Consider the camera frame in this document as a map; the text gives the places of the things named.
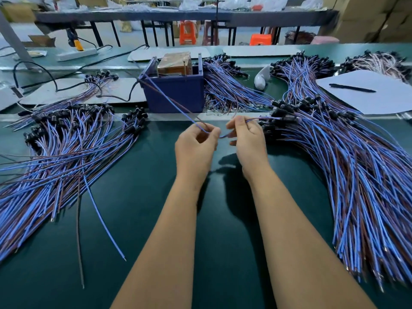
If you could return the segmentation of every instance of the wire bundle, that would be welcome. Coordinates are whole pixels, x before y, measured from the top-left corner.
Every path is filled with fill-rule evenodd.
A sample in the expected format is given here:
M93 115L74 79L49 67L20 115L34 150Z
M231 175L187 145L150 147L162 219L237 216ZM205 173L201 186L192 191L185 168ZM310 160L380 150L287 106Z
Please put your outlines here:
M21 247L46 219L54 221L63 208L76 201L78 208L80 195L86 191L124 258L100 216L90 185L137 141L145 118L144 109L136 108L124 114L121 126L116 126L111 106L78 105L71 101L66 101L65 109L34 118L38 124L31 127L30 133L24 133L31 159L11 162L11 166L0 170L24 171L1 184L0 262Z
M399 56L397 52L372 53L365 51L364 55L347 57L341 65L342 72L352 72L354 70L370 70L395 79L408 82L411 77L410 68L404 67L402 63L406 58Z
M202 61L206 109L222 113L269 111L273 98L238 82L234 77L248 75L229 58L223 53Z
M48 114L52 111L56 111L59 109L64 109L67 106L68 102L70 104L80 104L88 100L92 96L96 95L98 92L100 92L100 95L102 95L102 87L105 86L110 81L116 81L118 78L119 76L115 74L111 74L109 71L102 70L101 72L96 72L96 75L94 76L86 75L84 82L77 83L74 86L70 86L68 88L59 89L57 87L56 81L52 77L54 85L56 87L56 92L69 90L69 89L75 88L83 84L87 85L87 89L79 95L65 98L63 100L60 100L60 101L57 101L51 104L45 104L43 106L39 106L37 108L34 108L33 111L26 110L25 114L32 113L31 116L25 116L19 119L18 121L14 122L13 124L10 124L9 126L13 127L15 131L23 129L29 126L30 124L32 124L33 121L38 123L39 117L41 117L42 115Z
M412 283L412 158L366 126L358 112L332 99L316 79L334 72L327 58L304 52L272 64L288 82L272 117L261 121L267 140L293 142L322 170L334 218L333 245L350 273L361 279L370 267L383 290L384 275Z

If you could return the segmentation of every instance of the metal table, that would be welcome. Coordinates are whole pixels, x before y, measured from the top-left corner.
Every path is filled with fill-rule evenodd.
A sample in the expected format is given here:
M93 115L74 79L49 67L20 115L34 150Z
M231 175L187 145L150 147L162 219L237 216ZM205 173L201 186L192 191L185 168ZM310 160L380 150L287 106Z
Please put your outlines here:
M211 20L212 26L216 21L226 22L227 27L261 27L276 26L329 26L332 28L338 16L338 11L306 11L294 7L286 7L280 12L254 12L254 11L227 11L200 8L198 11L113 11L99 10L89 12L37 12L36 19L42 23L63 23L69 21L111 21L111 20L148 20L171 23L179 20ZM147 35L142 24L143 35L147 43ZM213 32L211 29L211 45L213 45Z
M412 58L410 44L343 44L298 46L308 54L330 56L343 62L347 56L371 51L398 51ZM208 48L212 54L220 47ZM46 68L56 67L50 50L37 59ZM124 48L116 48L116 54ZM80 67L95 61L87 58L65 62L66 67ZM237 58L240 65L260 66L276 58ZM0 60L3 69L13 62ZM96 65L98 68L130 67L126 56ZM26 73L19 71L19 77ZM253 79L244 82L251 86ZM271 79L268 93L281 95L285 84ZM412 153L411 126L393 117L376 118L409 153ZM224 129L223 121L213 121ZM86 289L80 285L76 237L75 208L61 213L58 222L45 223L28 242L0 266L0 299L4 309L108 309L117 291L140 253L162 209L176 175L174 142L190 123L187 121L151 121L136 145L103 175L91 190L102 217L117 244L126 255L125 262L113 247L93 209L87 194L82 197L80 237L85 269ZM24 130L13 133L0 128L2 152L26 155ZM332 213L327 189L316 166L294 146L268 147L270 164L307 218L327 243L332 241ZM199 201L197 218L193 308L274 308L270 279L262 238L235 148L228 139L219 142L211 173ZM362 288L378 309L407 309L412 290L387 284L379 291L373 279Z

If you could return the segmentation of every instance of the orange stool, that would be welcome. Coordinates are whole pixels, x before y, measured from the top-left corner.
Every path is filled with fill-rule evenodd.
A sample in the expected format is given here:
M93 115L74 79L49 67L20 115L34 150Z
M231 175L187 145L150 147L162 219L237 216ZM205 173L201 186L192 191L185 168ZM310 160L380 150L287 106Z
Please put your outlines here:
M272 35L261 35L255 33L250 38L249 45L271 45L272 44Z
M196 44L196 31L194 27L194 23L191 21L180 21L180 36L179 36L179 43L180 45L185 44L186 41L191 41L192 44Z

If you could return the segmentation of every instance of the pink stool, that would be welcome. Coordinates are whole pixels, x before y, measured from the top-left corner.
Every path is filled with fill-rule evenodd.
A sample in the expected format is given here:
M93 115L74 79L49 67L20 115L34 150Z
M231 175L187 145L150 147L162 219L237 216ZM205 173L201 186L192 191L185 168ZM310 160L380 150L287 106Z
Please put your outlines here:
M339 43L339 39L334 36L315 36L311 44L324 44L324 43Z
M212 23L210 20L205 20L205 30L203 32L203 46L210 45L212 42L212 36L209 36L209 28L212 27ZM214 35L213 35L213 43L214 45L219 45L219 29L214 30Z

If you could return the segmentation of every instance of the pen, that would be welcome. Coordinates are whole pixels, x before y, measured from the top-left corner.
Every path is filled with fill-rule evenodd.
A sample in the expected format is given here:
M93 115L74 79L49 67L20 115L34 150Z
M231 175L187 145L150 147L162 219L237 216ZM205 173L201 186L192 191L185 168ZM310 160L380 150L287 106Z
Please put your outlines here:
M344 86L343 84L337 84L337 83L330 83L329 86L331 88L349 89L349 90L368 92L368 93L375 93L376 92L375 90L370 90L370 89L365 89L365 88L358 88L358 87L355 87L355 86Z

